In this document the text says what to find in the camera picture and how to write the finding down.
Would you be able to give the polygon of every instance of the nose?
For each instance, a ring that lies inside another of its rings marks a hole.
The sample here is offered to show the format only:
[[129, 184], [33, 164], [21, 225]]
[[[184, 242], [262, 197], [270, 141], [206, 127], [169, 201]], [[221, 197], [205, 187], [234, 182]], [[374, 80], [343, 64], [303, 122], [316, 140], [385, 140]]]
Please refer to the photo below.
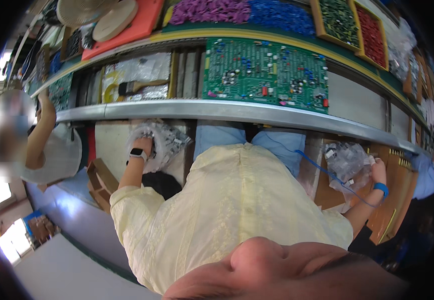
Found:
[[285, 246], [265, 237], [252, 237], [234, 251], [230, 265], [249, 285], [258, 286], [285, 273], [287, 255]]

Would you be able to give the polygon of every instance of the yellow embroidered shirt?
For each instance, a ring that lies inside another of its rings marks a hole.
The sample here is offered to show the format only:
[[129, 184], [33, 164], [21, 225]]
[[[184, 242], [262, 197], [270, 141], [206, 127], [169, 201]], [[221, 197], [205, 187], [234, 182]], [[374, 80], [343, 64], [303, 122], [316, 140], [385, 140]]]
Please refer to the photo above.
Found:
[[347, 219], [321, 211], [276, 156], [249, 143], [199, 155], [183, 190], [167, 201], [150, 187], [127, 186], [112, 194], [110, 204], [133, 273], [160, 294], [250, 237], [344, 249], [353, 238]]

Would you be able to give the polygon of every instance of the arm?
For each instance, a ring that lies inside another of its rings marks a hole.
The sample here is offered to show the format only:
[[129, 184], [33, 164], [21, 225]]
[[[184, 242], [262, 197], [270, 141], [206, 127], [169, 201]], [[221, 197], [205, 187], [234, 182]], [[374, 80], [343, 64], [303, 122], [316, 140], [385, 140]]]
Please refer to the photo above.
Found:
[[27, 158], [25, 165], [29, 169], [40, 169], [44, 165], [44, 147], [55, 127], [57, 115], [55, 107], [48, 98], [48, 90], [38, 95], [41, 111], [37, 116], [37, 125], [27, 140]]
[[[133, 142], [134, 148], [142, 149], [147, 157], [150, 156], [150, 152], [152, 150], [152, 139], [148, 137], [144, 137]], [[120, 179], [120, 184], [118, 185], [118, 189], [121, 189], [125, 186], [136, 186], [140, 188], [142, 185], [142, 174], [143, 167], [145, 162], [141, 157], [131, 157], [129, 159], [129, 164], [125, 168], [124, 175], [122, 179]]]
[[[370, 164], [372, 167], [372, 180], [374, 183], [387, 184], [387, 177], [385, 174], [385, 165], [380, 158], [376, 158], [375, 161], [371, 157]], [[383, 192], [380, 189], [373, 189], [365, 198], [364, 201], [372, 206], [378, 206], [382, 201]], [[363, 201], [359, 201], [356, 205], [350, 208], [344, 217], [346, 217], [352, 228], [354, 230], [354, 238], [357, 236], [359, 231], [365, 225], [365, 222], [369, 219], [372, 214], [374, 207], [366, 204]]]

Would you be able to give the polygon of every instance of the blue wrist strap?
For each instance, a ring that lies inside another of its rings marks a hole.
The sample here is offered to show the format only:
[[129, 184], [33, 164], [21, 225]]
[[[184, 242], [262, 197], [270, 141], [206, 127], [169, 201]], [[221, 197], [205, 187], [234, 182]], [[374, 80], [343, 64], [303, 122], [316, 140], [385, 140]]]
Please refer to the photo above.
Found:
[[374, 190], [381, 190], [383, 192], [383, 198], [385, 199], [387, 197], [387, 195], [389, 194], [389, 189], [387, 188], [387, 186], [383, 183], [375, 183], [373, 186]]

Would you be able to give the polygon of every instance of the smartwatch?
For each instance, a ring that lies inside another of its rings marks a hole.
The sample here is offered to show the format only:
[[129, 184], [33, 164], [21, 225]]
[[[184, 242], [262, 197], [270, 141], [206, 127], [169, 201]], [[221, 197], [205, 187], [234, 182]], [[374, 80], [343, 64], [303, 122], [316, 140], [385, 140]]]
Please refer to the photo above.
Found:
[[140, 148], [133, 148], [132, 151], [130, 151], [130, 157], [131, 158], [143, 158], [143, 161], [147, 161], [147, 154], [145, 154], [145, 151], [143, 151]]
[[388, 196], [388, 194], [389, 194], [389, 189], [387, 188], [387, 186], [386, 186], [385, 184], [383, 184], [383, 183], [380, 183], [380, 182], [375, 183], [374, 186], [373, 186], [373, 189], [374, 189], [374, 190], [381, 190], [381, 191], [383, 192], [383, 198], [384, 198], [384, 199], [385, 199], [385, 198]]

